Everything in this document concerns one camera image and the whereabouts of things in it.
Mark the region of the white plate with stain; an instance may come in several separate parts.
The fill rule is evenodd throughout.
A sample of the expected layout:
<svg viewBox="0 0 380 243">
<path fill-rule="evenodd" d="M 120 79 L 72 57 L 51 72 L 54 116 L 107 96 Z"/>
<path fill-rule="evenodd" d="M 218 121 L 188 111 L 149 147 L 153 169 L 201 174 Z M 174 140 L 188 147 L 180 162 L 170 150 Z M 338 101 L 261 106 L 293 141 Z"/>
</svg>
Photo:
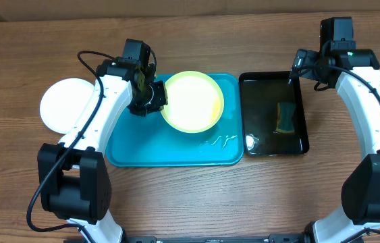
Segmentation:
<svg viewBox="0 0 380 243">
<path fill-rule="evenodd" d="M 67 78 L 49 87 L 40 101 L 40 118 L 50 130 L 67 134 L 88 103 L 94 86 L 80 78 Z"/>
</svg>

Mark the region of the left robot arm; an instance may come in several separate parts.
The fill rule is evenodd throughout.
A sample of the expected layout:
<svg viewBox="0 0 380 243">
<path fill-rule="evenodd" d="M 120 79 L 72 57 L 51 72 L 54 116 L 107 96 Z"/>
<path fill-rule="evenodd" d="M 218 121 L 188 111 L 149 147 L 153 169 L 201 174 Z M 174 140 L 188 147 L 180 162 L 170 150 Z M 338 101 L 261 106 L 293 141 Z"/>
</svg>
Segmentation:
<svg viewBox="0 0 380 243">
<path fill-rule="evenodd" d="M 85 242 L 121 242 L 124 230 L 109 211 L 111 181 L 105 150 L 125 109 L 145 116 L 166 104 L 165 87 L 155 80 L 156 61 L 108 57 L 89 83 L 79 78 L 56 82 L 44 93 L 40 116 L 62 134 L 57 144 L 41 146 L 37 155 L 39 186 L 28 207 L 27 223 L 34 231 L 32 209 L 37 200 L 45 211 L 65 220 L 49 231 L 74 227 Z"/>
</svg>

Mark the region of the yellow-green plate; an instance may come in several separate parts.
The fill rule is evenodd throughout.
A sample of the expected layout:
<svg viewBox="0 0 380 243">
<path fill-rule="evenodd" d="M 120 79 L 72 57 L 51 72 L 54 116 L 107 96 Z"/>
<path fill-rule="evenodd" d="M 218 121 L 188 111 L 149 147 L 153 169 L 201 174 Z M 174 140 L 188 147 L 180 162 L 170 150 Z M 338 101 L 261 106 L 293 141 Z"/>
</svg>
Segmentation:
<svg viewBox="0 0 380 243">
<path fill-rule="evenodd" d="M 223 114 L 223 92 L 212 77 L 202 72 L 177 73 L 165 82 L 165 90 L 167 104 L 161 115 L 172 128 L 180 132 L 205 132 Z"/>
</svg>

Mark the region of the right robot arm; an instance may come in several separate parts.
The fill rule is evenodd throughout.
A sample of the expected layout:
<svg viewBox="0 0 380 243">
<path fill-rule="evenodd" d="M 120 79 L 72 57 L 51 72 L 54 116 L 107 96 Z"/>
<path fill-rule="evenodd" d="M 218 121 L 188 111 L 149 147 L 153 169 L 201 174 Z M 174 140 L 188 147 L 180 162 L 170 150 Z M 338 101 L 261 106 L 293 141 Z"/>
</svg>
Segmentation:
<svg viewBox="0 0 380 243">
<path fill-rule="evenodd" d="M 360 242 L 380 230 L 380 65 L 370 49 L 328 54 L 300 49 L 291 75 L 334 88 L 345 103 L 362 161 L 344 182 L 341 205 L 306 227 L 312 242 Z"/>
</svg>

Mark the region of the green yellow sponge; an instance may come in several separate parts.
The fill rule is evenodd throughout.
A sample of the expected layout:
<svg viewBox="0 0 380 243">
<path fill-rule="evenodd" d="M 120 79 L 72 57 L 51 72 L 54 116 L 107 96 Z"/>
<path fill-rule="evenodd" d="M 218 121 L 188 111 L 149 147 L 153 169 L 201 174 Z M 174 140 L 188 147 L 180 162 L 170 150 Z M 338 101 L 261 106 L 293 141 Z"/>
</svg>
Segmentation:
<svg viewBox="0 0 380 243">
<path fill-rule="evenodd" d="M 293 134 L 295 132 L 293 116 L 296 110 L 295 103 L 277 104 L 277 123 L 275 131 L 282 134 Z"/>
</svg>

